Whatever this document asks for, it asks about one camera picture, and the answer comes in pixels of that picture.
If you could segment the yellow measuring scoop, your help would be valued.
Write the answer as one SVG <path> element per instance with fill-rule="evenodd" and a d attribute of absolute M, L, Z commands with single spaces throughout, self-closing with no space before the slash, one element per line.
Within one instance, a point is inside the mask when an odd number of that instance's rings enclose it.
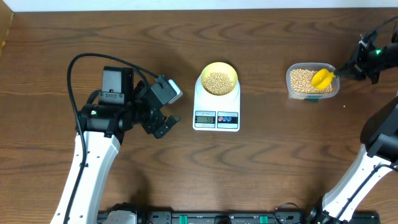
<path fill-rule="evenodd" d="M 333 72 L 330 72 L 328 69 L 323 68 L 319 70 L 316 74 L 314 74 L 312 78 L 312 87 L 318 90 L 326 89 L 335 78 Z"/>

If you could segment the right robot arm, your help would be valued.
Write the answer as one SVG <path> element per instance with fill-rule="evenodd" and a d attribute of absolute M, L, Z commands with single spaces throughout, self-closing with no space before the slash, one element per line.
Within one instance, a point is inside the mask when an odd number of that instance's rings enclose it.
<path fill-rule="evenodd" d="M 379 81 L 383 70 L 397 66 L 397 32 L 391 43 L 377 48 L 377 31 L 358 42 L 351 58 L 333 72 L 322 69 L 312 86 L 331 83 L 333 78 Z M 393 98 L 368 119 L 360 135 L 361 148 L 356 159 L 335 187 L 326 193 L 306 219 L 307 223 L 348 223 L 356 207 L 389 172 L 397 170 L 397 98 Z"/>

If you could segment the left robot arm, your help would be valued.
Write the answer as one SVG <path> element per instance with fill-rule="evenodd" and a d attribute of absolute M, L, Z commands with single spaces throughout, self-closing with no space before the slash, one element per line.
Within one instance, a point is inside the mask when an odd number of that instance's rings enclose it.
<path fill-rule="evenodd" d="M 125 132 L 140 124 L 147 134 L 160 139 L 180 121 L 160 110 L 182 96 L 177 84 L 163 75 L 155 78 L 154 85 L 144 80 L 134 83 L 133 76 L 139 72 L 104 67 L 101 89 L 77 112 L 72 166 L 52 223 L 96 223 L 106 179 Z"/>

